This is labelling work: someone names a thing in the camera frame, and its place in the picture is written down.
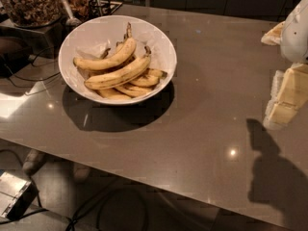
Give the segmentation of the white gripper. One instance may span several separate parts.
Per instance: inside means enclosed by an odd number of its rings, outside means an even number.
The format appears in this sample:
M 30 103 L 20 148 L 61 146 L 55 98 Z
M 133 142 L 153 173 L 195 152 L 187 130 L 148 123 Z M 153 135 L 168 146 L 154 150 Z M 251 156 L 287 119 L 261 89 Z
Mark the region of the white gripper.
M 280 44 L 282 56 L 293 62 L 285 72 L 275 72 L 263 120 L 267 129 L 279 130 L 287 126 L 308 101 L 308 0 L 301 0 L 285 22 L 266 32 L 261 42 Z

